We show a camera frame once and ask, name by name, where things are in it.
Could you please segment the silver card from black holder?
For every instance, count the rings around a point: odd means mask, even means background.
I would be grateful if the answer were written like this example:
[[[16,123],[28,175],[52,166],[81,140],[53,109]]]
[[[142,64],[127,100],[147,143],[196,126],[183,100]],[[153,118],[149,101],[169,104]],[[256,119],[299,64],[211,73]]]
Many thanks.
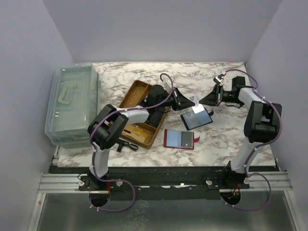
[[[192,106],[192,110],[195,114],[205,110],[203,105],[199,103],[199,99],[196,95],[190,97],[190,100],[194,103],[194,106]]]

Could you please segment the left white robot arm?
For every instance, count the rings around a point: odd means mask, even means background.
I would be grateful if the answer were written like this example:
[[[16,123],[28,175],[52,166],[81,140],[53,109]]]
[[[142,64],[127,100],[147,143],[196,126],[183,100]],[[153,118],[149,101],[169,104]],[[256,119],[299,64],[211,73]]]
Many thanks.
[[[152,86],[138,106],[116,108],[106,105],[88,127],[93,146],[91,174],[98,179],[107,174],[110,148],[116,144],[125,126],[146,123],[157,128],[168,107],[179,111],[193,106],[195,102],[183,96],[176,87],[167,91],[161,85]]]

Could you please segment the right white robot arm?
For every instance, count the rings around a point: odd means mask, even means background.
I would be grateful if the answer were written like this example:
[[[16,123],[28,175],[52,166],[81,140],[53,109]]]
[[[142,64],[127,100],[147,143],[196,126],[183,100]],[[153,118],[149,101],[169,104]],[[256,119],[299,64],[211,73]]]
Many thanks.
[[[214,82],[212,91],[199,101],[200,104],[219,106],[224,102],[248,108],[244,142],[237,155],[229,162],[232,173],[246,174],[258,149],[275,142],[280,136],[282,105],[268,101],[255,88],[247,86],[245,77],[233,78],[230,91],[223,89],[223,75],[216,76]]]

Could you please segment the red card holder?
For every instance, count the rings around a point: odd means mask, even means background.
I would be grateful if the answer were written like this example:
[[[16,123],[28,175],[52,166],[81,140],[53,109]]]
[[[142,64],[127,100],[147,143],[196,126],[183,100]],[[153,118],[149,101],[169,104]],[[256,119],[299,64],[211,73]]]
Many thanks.
[[[183,150],[194,150],[195,143],[199,142],[200,137],[195,137],[193,132],[193,147],[183,148],[181,147],[181,132],[179,130],[165,129],[164,132],[164,147]]]

